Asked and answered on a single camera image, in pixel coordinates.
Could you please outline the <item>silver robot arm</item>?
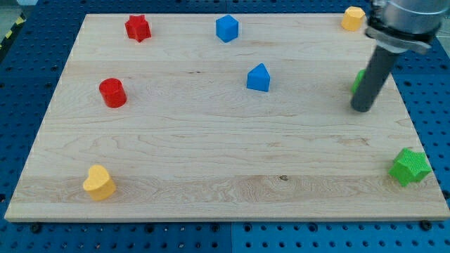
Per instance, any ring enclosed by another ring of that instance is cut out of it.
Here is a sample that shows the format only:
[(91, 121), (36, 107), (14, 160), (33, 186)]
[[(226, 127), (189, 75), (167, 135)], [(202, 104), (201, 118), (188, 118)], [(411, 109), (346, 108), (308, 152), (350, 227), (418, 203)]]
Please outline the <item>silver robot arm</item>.
[(351, 99), (357, 112), (368, 112), (397, 58), (406, 51), (427, 53), (449, 10), (449, 0), (372, 0), (365, 34), (376, 47)]

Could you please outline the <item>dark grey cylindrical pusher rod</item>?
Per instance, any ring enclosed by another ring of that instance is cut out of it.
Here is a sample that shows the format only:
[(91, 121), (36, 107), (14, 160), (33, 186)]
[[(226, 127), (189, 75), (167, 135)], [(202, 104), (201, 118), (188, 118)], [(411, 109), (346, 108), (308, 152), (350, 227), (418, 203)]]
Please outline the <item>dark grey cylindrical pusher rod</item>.
[(398, 53), (376, 46), (351, 99), (350, 104), (354, 110), (368, 112), (372, 108), (398, 57)]

